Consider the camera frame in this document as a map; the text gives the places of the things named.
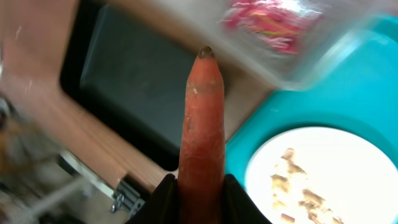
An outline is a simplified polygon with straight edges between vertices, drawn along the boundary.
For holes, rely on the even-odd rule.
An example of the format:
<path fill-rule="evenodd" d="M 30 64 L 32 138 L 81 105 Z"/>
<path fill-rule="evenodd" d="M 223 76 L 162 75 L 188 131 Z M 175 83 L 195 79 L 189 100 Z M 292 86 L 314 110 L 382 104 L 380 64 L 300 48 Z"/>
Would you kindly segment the red snack wrapper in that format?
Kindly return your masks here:
<path fill-rule="evenodd" d="M 297 54 L 300 39 L 322 17 L 322 7 L 313 1 L 237 0 L 221 22 L 245 30 L 278 53 Z"/>

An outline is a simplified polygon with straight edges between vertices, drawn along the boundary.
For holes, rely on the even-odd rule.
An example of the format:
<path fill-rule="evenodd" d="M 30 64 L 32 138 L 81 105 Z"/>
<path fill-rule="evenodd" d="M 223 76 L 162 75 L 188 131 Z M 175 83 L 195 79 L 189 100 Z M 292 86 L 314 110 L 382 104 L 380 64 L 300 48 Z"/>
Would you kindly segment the pink plate with food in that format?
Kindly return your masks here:
<path fill-rule="evenodd" d="M 377 131 L 278 131 L 258 145 L 243 181 L 272 223 L 397 222 L 397 149 Z"/>

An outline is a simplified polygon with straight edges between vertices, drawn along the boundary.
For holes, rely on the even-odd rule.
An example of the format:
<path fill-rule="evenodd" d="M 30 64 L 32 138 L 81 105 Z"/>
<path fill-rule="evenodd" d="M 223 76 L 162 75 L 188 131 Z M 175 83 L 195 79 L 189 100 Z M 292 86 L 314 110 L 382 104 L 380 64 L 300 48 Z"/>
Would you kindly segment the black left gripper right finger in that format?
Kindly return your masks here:
<path fill-rule="evenodd" d="M 223 224 L 272 224 L 232 174 L 224 177 Z"/>

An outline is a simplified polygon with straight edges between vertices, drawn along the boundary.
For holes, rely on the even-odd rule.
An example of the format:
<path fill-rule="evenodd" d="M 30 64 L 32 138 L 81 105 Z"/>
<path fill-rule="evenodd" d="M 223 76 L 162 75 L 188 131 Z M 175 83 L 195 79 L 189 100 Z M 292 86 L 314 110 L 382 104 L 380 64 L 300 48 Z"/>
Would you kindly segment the orange carrot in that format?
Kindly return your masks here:
<path fill-rule="evenodd" d="M 202 48 L 188 76 L 178 167 L 181 223 L 220 223 L 225 167 L 224 83 Z"/>

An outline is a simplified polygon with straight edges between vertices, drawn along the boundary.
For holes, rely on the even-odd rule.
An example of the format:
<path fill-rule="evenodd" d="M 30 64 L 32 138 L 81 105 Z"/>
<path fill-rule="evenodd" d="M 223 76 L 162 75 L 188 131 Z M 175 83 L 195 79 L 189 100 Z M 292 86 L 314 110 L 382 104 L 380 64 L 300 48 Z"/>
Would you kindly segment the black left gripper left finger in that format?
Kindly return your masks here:
<path fill-rule="evenodd" d="M 179 224 L 177 179 L 167 174 L 143 207 L 126 224 Z"/>

